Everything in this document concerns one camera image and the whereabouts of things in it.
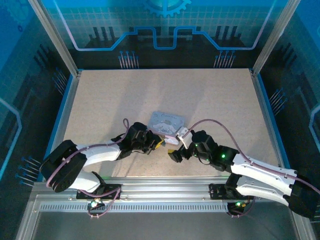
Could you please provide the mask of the pastel cartoon tin box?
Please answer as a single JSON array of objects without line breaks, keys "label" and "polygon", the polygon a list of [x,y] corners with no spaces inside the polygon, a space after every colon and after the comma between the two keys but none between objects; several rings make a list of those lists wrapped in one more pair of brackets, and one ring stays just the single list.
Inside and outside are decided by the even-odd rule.
[{"label": "pastel cartoon tin box", "polygon": [[154,111],[148,121],[147,128],[154,134],[164,138],[166,144],[179,145],[177,132],[185,126],[185,117]]}]

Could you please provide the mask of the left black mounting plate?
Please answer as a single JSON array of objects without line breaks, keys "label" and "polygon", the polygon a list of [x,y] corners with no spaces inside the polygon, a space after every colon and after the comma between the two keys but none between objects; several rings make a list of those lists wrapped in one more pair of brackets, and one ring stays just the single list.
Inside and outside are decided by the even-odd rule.
[{"label": "left black mounting plate", "polygon": [[116,194],[117,191],[119,190],[119,193],[117,197],[115,198],[116,200],[120,199],[120,194],[121,194],[121,184],[105,184],[102,186],[99,186],[94,192],[92,193],[87,193],[85,191],[78,191],[76,193],[76,199],[77,200],[89,200],[89,199],[96,199],[100,198],[102,200],[112,200]]}]

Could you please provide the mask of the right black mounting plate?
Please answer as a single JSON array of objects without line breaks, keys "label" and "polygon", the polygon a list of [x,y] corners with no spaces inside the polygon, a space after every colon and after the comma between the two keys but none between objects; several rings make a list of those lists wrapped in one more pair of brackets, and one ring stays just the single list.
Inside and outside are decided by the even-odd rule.
[{"label": "right black mounting plate", "polygon": [[225,184],[210,183],[208,192],[211,200],[253,200],[253,196],[241,195]]}]

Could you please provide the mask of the aluminium side frame rail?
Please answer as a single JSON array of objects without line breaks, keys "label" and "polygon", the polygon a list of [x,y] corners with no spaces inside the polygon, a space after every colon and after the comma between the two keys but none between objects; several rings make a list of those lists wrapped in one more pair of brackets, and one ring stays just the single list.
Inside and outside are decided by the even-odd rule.
[{"label": "aluminium side frame rail", "polygon": [[[46,148],[45,157],[48,157],[64,139],[80,77],[81,72],[76,76],[69,77]],[[38,196],[42,193],[50,196],[53,194],[53,191],[45,186],[45,178],[39,173],[35,183],[32,185],[31,193],[14,240],[32,240],[41,212],[42,202],[38,199]]]},{"label": "aluminium side frame rail", "polygon": [[[275,150],[278,164],[281,167],[290,168],[291,166],[288,160],[288,156],[285,151],[261,75],[255,75],[254,71],[251,68],[249,69],[249,72],[264,118],[264,122],[266,124],[268,135]],[[318,239],[316,236],[316,231],[310,219],[302,217],[292,211],[289,211],[289,214],[291,222],[293,223],[295,235],[297,236],[298,240],[320,240],[320,238]]]}]

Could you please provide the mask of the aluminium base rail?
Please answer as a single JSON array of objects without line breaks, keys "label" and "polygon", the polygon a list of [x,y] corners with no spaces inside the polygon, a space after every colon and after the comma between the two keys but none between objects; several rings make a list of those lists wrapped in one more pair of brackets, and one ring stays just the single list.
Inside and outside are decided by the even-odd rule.
[{"label": "aluminium base rail", "polygon": [[[122,203],[155,202],[222,202],[211,200],[209,184],[225,184],[228,176],[174,176],[174,177],[110,177],[107,184],[118,184]],[[36,182],[29,201],[80,202],[79,190],[67,189],[56,193],[45,182]]]}]

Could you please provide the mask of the black mounting plate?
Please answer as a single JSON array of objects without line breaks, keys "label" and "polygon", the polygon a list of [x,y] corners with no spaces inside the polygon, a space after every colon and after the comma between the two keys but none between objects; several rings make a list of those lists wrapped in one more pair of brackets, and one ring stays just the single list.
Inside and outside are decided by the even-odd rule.
[{"label": "black mounting plate", "polygon": [[119,190],[119,193],[117,197],[115,198],[116,200],[120,199],[120,194],[121,194],[121,184],[105,184],[102,186],[99,186],[94,192],[92,193],[87,193],[85,191],[78,191],[76,193],[76,199],[77,200],[89,200],[89,199],[96,199],[100,198],[102,200],[112,200],[116,194],[117,191]]},{"label": "black mounting plate", "polygon": [[241,195],[225,184],[210,183],[208,192],[211,200],[253,200],[253,196]]}]

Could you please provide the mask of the aluminium frame post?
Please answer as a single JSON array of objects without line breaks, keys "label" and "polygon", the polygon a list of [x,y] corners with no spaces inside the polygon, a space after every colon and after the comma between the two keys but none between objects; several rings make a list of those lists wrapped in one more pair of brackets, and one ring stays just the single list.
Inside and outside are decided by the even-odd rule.
[{"label": "aluminium frame post", "polygon": [[291,20],[293,14],[295,13],[301,0],[288,0],[283,11],[281,12],[274,28],[269,35],[264,47],[262,48],[253,68],[252,76],[257,77],[266,61],[268,60],[270,54],[272,53],[274,47],[276,46],[278,40],[283,35],[289,21]]},{"label": "aluminium frame post", "polygon": [[64,64],[68,68],[70,74],[73,77],[77,77],[79,70],[74,62],[67,46],[65,45],[59,31],[57,30],[54,22],[52,21],[48,11],[43,5],[41,0],[27,0],[33,11],[35,12],[37,18],[42,24],[44,30],[52,41],[54,47],[62,58]]}]

